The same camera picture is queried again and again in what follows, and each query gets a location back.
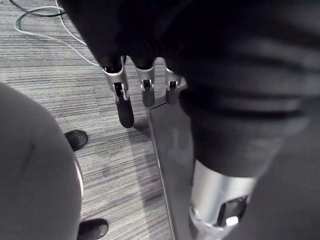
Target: person's foot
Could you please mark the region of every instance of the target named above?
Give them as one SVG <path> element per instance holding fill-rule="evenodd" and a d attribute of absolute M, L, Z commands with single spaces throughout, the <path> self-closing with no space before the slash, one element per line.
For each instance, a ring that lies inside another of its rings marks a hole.
<path fill-rule="evenodd" d="M 88 142 L 88 136 L 85 131 L 73 130 L 64 134 L 73 151 L 82 149 Z"/>
<path fill-rule="evenodd" d="M 97 240 L 107 234 L 109 230 L 107 220 L 96 218 L 80 222 L 76 240 Z"/>

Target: floor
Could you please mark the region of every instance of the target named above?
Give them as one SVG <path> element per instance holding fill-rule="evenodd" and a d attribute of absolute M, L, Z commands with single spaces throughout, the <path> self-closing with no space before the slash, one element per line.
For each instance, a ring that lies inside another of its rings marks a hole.
<path fill-rule="evenodd" d="M 53 0 L 17 2 L 28 9 L 54 5 Z M 132 62 L 127 61 L 126 71 L 135 125 L 125 129 L 118 121 L 114 97 L 102 71 L 67 46 L 16 32 L 13 22 L 21 13 L 8 0 L 0 0 L 0 81 L 42 104 L 64 132 L 81 129 L 88 133 L 88 145 L 76 153 L 84 177 L 81 219 L 106 218 L 110 230 L 105 240 L 172 239 Z M 57 17 L 27 16 L 21 25 L 25 30 L 65 40 L 93 60 Z M 156 97 L 164 92 L 164 64 L 158 59 Z"/>

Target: robotic hand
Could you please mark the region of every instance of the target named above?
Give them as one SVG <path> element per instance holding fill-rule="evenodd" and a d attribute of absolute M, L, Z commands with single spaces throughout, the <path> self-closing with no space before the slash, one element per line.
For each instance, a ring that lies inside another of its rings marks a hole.
<path fill-rule="evenodd" d="M 134 123 L 124 56 L 147 107 L 156 57 L 166 62 L 169 103 L 185 78 L 179 98 L 191 119 L 197 240 L 223 239 L 238 224 L 285 138 L 306 125 L 301 101 L 320 93 L 320 6 L 257 2 L 60 0 L 101 65 L 124 127 Z"/>

